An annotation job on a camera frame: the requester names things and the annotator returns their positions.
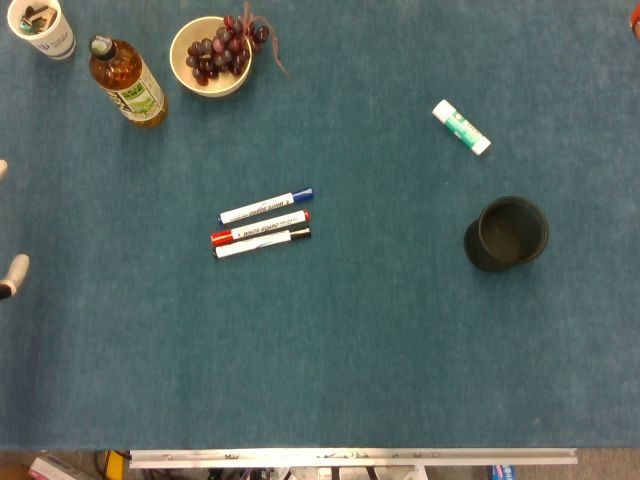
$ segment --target black plastic cup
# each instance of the black plastic cup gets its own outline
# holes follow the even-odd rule
[[[464,235],[464,251],[480,270],[502,272],[542,253],[549,225],[542,211],[522,197],[490,203]]]

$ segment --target glue stick label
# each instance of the glue stick label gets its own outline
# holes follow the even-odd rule
[[[469,148],[472,148],[482,137],[478,129],[458,112],[451,115],[444,124]]]

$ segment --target bottle label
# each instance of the bottle label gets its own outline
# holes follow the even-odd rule
[[[142,73],[140,78],[124,90],[107,90],[122,114],[129,120],[144,122],[152,119],[162,111],[164,106],[164,94],[153,78],[147,64],[142,61]]]

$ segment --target beige bowl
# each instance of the beige bowl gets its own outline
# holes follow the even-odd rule
[[[215,36],[216,30],[222,26],[224,26],[222,17],[196,18],[176,33],[173,42],[171,42],[171,48],[169,49],[169,63],[178,81],[192,92],[204,97],[224,97],[225,95],[235,92],[247,79],[251,64],[253,63],[251,45],[249,40],[246,40],[247,48],[249,48],[251,56],[242,75],[236,77],[231,72],[220,72],[218,78],[209,79],[209,84],[206,87],[198,84],[191,73],[192,68],[186,63],[188,56],[187,49],[193,42],[199,42],[205,37],[211,38]]]

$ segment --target white cup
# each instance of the white cup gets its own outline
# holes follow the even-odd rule
[[[27,7],[33,7],[37,10],[45,6],[55,8],[58,12],[53,25],[37,35],[26,35],[20,30],[20,22],[24,11]],[[76,39],[67,23],[67,19],[64,18],[58,0],[13,0],[7,12],[7,22],[13,33],[29,42],[52,60],[68,58],[76,48]]]

